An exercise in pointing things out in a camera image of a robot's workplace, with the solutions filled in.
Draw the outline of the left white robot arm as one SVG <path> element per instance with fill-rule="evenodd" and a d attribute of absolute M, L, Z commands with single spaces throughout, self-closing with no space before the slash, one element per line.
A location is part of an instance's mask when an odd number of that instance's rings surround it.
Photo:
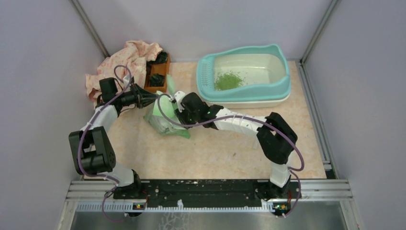
<path fill-rule="evenodd" d="M 83 128 L 69 134 L 72 158 L 78 174 L 114 183 L 116 188 L 108 192 L 108 196 L 115 199 L 144 197 L 139 175 L 117 163 L 107 132 L 124 107 L 134 105 L 142 109 L 154 103 L 158 96 L 132 80 L 119 92 L 115 81 L 115 78 L 106 78 L 99 82 L 102 103 Z"/>

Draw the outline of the green litter bag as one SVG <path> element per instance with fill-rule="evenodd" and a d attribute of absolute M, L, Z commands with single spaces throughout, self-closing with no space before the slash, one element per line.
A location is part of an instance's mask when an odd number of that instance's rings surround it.
<path fill-rule="evenodd" d="M 144 116 L 144 120 L 160 135 L 173 135 L 180 136 L 186 139 L 191 137 L 189 131 L 182 126 L 177 126 L 172 122 L 179 123 L 180 121 L 175 114 L 175 110 L 178 109 L 176 103 L 172 103 L 170 96 L 174 96 L 176 92 L 176 86 L 174 80 L 170 75 L 167 75 L 167 89 L 157 90 L 156 94 L 168 94 L 168 96 L 161 96 L 147 109 L 147 113 Z"/>

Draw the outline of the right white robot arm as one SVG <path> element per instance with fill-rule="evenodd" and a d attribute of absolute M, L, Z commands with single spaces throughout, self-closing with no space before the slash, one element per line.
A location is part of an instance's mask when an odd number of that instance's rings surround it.
<path fill-rule="evenodd" d="M 234 131 L 255 137 L 271 161 L 270 193 L 283 197 L 289 189 L 289 157 L 298 140 L 297 134 L 278 113 L 251 116 L 229 110 L 222 105 L 208 105 L 196 93 L 178 91 L 170 97 L 180 123 L 190 128 L 198 124 L 205 128 Z"/>

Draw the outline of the white bag clip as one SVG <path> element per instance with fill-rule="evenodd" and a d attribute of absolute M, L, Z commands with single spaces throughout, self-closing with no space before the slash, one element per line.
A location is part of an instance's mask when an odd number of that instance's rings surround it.
<path fill-rule="evenodd" d="M 253 144 L 252 144 L 252 149 L 256 150 L 258 148 L 258 146 L 259 146 L 259 142 L 257 140 L 254 140 Z"/>

